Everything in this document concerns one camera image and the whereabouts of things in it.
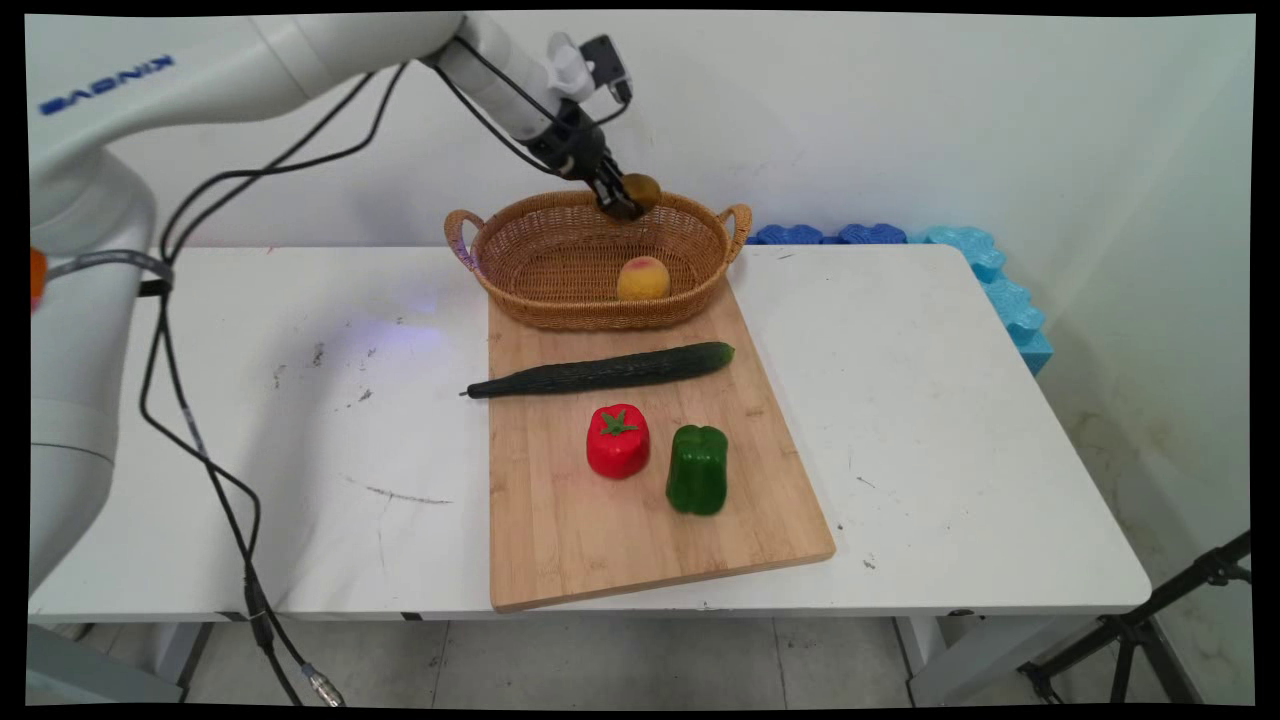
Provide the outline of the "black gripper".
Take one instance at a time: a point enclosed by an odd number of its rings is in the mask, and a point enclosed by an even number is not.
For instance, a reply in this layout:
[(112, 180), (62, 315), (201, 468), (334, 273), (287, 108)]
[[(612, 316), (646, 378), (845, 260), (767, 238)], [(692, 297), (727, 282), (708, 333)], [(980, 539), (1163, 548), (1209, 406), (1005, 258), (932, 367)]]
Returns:
[(630, 223), (644, 215), (644, 205), (632, 193), (634, 176), (620, 176), (603, 131), (576, 101), (561, 100), (556, 120), (524, 146), (557, 176), (584, 182), (611, 219)]

